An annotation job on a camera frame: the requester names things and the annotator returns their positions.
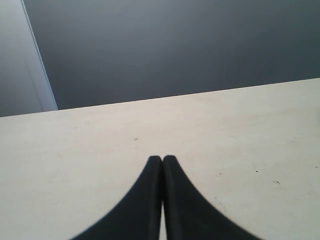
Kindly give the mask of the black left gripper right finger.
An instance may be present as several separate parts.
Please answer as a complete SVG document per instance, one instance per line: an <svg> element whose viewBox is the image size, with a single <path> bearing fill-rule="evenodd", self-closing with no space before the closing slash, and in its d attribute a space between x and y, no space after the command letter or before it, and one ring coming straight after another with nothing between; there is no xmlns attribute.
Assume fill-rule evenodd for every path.
<svg viewBox="0 0 320 240"><path fill-rule="evenodd" d="M257 240L215 207L196 189L174 155L163 162L164 217L168 240Z"/></svg>

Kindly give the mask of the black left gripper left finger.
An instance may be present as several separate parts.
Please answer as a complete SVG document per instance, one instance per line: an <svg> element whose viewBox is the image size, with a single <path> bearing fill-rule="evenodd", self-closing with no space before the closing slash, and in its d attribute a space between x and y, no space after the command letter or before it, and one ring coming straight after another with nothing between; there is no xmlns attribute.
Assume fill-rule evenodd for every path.
<svg viewBox="0 0 320 240"><path fill-rule="evenodd" d="M163 162L150 156L139 177L104 217L75 240L158 240L163 201Z"/></svg>

